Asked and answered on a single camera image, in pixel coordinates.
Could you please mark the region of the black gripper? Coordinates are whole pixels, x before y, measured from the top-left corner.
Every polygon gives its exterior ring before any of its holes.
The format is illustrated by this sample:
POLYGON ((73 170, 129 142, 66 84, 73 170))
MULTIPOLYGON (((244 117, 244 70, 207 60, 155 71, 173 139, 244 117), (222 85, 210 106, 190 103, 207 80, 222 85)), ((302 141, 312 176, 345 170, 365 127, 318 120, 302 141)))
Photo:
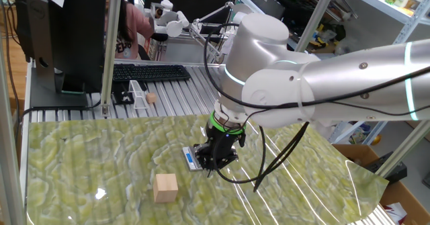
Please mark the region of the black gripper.
POLYGON ((193 147, 198 163, 207 172, 207 177, 210 177, 213 170, 221 170, 239 158, 233 144, 238 142, 243 147, 246 134, 243 129, 228 131, 222 126, 207 124, 206 135, 206 143, 195 144, 193 147))

